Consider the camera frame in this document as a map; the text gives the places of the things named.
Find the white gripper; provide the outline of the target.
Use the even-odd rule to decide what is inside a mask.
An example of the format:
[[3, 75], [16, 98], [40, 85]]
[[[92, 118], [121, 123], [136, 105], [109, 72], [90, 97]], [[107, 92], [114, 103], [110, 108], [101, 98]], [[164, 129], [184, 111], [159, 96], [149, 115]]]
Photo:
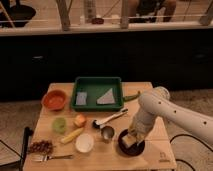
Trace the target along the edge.
[[147, 137], [148, 127], [143, 123], [132, 122], [128, 128], [128, 133], [129, 134], [123, 137], [124, 143], [130, 146], [134, 142], [133, 137], [135, 137], [138, 146]]

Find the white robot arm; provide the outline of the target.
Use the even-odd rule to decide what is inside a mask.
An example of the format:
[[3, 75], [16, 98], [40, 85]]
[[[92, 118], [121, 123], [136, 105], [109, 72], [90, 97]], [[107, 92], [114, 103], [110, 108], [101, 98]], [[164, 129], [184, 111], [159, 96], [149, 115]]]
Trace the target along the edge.
[[128, 136], [137, 143], [149, 135], [156, 118], [160, 116], [213, 146], [213, 117], [172, 103], [165, 87], [158, 86], [144, 91], [138, 98], [138, 104], [139, 109], [128, 128]]

